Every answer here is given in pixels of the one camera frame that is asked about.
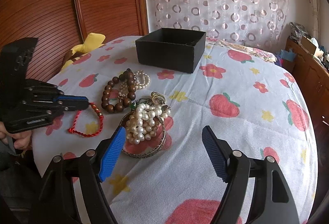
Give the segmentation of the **person's left hand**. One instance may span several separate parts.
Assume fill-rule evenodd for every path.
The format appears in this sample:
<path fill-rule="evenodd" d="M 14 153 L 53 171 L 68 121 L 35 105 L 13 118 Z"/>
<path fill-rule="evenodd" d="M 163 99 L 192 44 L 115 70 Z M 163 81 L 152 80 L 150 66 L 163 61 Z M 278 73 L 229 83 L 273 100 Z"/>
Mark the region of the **person's left hand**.
<path fill-rule="evenodd" d="M 4 144 L 8 144 L 9 139 L 12 138 L 15 140 L 13 143 L 15 149 L 26 149 L 29 147 L 32 136 L 31 130 L 12 134 L 6 130 L 3 122 L 0 123 L 0 128 L 1 142 Z"/>

